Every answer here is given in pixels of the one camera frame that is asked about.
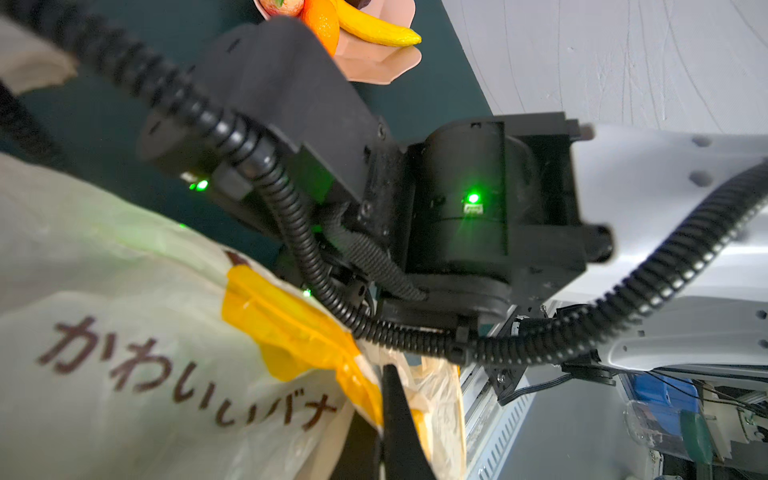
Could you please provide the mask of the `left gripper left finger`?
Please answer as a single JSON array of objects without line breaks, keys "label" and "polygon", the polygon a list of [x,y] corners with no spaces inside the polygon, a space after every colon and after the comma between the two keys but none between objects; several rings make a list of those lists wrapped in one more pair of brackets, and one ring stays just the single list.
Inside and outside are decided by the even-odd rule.
[{"label": "left gripper left finger", "polygon": [[379,480],[381,438],[360,414],[354,411],[345,443],[331,480]]}]

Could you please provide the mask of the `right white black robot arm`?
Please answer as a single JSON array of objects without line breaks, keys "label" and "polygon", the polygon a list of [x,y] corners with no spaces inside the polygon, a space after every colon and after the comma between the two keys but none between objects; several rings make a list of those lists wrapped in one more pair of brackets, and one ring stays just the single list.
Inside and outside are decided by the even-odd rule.
[{"label": "right white black robot arm", "polygon": [[399,146],[301,22],[237,28],[216,69],[185,70],[68,1],[3,15],[145,101],[179,132],[146,134],[160,170],[283,241],[313,296],[361,339],[494,367],[569,363],[666,305],[767,204],[767,164],[729,174],[675,216],[650,255],[596,300],[506,337],[477,322],[532,310],[615,250],[582,221],[561,113],[446,125]]}]

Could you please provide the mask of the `cream banana-print plastic bag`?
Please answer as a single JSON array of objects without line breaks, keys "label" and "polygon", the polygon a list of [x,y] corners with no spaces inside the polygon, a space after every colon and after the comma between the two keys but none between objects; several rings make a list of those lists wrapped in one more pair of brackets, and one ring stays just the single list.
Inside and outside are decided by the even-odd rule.
[{"label": "cream banana-print plastic bag", "polygon": [[458,370],[359,343],[317,301],[173,220],[1,157],[5,479],[326,479],[404,381],[417,452],[466,472]]}]

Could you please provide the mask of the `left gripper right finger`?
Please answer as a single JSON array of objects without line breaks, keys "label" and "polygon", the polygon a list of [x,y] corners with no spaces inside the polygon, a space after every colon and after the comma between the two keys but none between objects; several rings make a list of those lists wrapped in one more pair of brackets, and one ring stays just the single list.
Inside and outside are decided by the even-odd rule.
[{"label": "left gripper right finger", "polygon": [[418,437],[397,368],[382,371],[383,466],[386,479],[435,479]]}]

